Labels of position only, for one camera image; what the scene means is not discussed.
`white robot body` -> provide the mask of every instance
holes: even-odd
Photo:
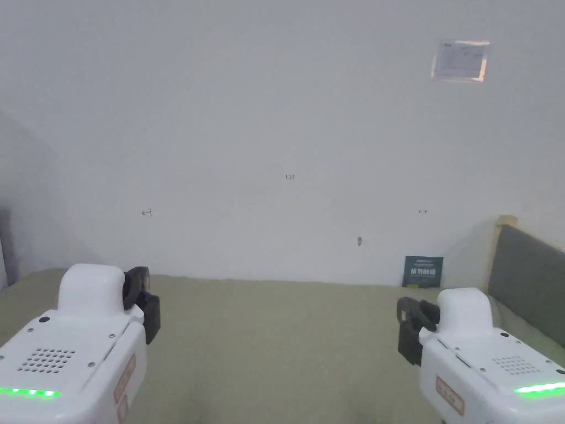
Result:
[[[147,358],[144,313],[124,310],[123,285],[112,266],[75,265],[65,274],[59,308],[0,348],[0,422],[124,422]]]
[[[447,424],[562,424],[563,370],[494,328],[476,289],[443,291],[438,331],[420,331],[420,388]]]

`poster on wall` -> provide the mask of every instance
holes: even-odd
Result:
[[[489,45],[488,41],[440,41],[432,64],[432,79],[482,83]]]
[[[439,287],[444,259],[432,256],[407,256],[402,287]]]

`green led light strip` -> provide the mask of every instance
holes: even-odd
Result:
[[[541,384],[539,386],[520,387],[515,390],[516,393],[539,393],[549,392],[556,389],[565,388],[565,383],[549,383]]]
[[[21,388],[7,388],[0,387],[0,393],[14,393],[16,395],[29,395],[41,397],[59,397],[61,392],[54,392],[52,390],[35,390],[35,389],[21,389]]]

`white wall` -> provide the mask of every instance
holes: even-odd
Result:
[[[565,245],[563,16],[526,0],[4,0],[19,273],[398,284],[404,256],[429,255],[458,286],[485,278],[498,214]],[[491,41],[484,84],[430,81],[443,37]]]

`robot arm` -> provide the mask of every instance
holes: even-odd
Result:
[[[438,306],[402,298],[397,314],[398,351],[447,424],[565,422],[565,370],[493,327],[479,290],[444,290]]]
[[[145,377],[160,328],[149,269],[79,264],[58,308],[0,348],[0,422],[121,424]]]

